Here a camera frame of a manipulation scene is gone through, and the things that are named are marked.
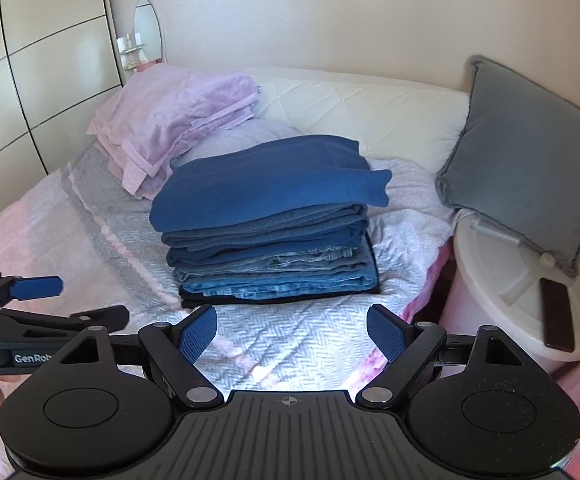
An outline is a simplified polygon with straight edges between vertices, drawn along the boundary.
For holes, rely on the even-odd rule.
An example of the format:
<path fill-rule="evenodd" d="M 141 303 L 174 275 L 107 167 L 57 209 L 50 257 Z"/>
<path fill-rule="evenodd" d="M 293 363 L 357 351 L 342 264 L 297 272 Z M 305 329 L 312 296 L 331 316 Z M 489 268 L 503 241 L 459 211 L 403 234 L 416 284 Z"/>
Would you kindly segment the navy blue garment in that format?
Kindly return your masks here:
<path fill-rule="evenodd" d="M 159 233 L 224 228 L 293 209 L 385 207 L 388 169 L 373 170 L 356 141 L 314 134 L 186 162 L 153 198 Z"/>

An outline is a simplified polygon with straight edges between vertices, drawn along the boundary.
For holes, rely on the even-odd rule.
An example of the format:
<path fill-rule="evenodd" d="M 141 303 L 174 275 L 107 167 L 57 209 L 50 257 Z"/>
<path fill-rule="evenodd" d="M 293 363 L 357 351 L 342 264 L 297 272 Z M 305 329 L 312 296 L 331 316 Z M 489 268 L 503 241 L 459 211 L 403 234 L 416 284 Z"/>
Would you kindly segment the pink grey bedspread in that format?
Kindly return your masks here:
<path fill-rule="evenodd" d="M 181 321 L 183 295 L 206 299 L 218 332 L 198 367 L 221 391 L 357 391 L 384 364 L 368 309 L 412 318 L 451 211 L 410 160 L 339 171 L 296 155 L 326 142 L 206 140 L 153 200 L 89 148 L 0 212 L 0 273 L 61 278 L 38 312 L 122 304 L 131 332 Z"/>

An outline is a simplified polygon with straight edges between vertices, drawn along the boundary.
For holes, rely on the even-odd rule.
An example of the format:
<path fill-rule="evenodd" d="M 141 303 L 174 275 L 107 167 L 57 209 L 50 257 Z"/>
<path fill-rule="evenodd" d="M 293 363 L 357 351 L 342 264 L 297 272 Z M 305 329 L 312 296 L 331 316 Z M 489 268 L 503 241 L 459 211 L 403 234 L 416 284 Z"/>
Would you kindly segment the dark blue folded sweater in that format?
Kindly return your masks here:
<path fill-rule="evenodd" d="M 169 232 L 170 266 L 210 266 L 257 257 L 332 248 L 357 248 L 368 227 L 368 208 L 361 204 L 309 206 L 270 217 L 224 226 Z"/>

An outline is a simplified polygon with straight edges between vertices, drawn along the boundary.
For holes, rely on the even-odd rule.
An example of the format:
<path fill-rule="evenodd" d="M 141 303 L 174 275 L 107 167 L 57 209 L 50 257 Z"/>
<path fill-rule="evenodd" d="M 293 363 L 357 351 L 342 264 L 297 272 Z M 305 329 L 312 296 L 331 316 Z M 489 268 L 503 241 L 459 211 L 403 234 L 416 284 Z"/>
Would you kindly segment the black remote control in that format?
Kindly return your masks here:
<path fill-rule="evenodd" d="M 567 287 L 548 278 L 540 278 L 539 289 L 544 345 L 572 353 L 575 350 L 575 334 Z"/>

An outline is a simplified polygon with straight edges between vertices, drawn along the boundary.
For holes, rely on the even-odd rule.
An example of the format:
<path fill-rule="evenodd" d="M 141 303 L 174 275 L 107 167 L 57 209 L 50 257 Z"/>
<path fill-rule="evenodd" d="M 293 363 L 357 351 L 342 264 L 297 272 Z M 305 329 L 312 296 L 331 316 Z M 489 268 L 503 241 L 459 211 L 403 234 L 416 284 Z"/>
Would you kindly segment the lilac folded sheet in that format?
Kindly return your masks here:
<path fill-rule="evenodd" d="M 96 110 L 87 133 L 122 188 L 152 200 L 171 177 L 174 158 L 253 118 L 258 99 L 258 86 L 246 73 L 208 74 L 160 63 L 131 76 Z"/>

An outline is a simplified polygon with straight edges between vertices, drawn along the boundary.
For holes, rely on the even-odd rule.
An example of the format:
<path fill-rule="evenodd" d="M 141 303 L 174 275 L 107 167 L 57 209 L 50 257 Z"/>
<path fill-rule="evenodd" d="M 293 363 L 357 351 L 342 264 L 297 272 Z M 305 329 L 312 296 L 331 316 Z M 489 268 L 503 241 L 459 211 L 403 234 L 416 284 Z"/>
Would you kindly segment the grey cushion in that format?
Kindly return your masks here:
<path fill-rule="evenodd" d="M 473 56 L 470 68 L 468 116 L 436 176 L 439 198 L 476 212 L 576 275 L 580 107 L 485 56 Z"/>

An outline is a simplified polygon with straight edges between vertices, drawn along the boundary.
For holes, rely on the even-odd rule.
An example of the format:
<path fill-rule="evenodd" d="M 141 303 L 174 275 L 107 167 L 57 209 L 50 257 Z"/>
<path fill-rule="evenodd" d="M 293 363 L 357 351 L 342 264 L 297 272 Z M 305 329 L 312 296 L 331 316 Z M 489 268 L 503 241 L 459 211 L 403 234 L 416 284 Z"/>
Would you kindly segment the white wardrobe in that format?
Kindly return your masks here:
<path fill-rule="evenodd" d="M 87 148 L 113 42 L 109 0 L 0 0 L 0 212 Z"/>

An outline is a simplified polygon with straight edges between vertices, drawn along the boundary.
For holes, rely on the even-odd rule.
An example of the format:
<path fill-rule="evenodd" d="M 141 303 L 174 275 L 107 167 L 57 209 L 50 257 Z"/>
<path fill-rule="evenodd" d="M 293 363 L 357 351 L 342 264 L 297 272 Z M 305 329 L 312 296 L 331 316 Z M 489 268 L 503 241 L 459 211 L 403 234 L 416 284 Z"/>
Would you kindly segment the round mirror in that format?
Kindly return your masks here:
<path fill-rule="evenodd" d="M 145 62 L 163 58 L 162 30 L 150 0 L 138 0 L 134 12 L 134 34 L 137 48 Z"/>

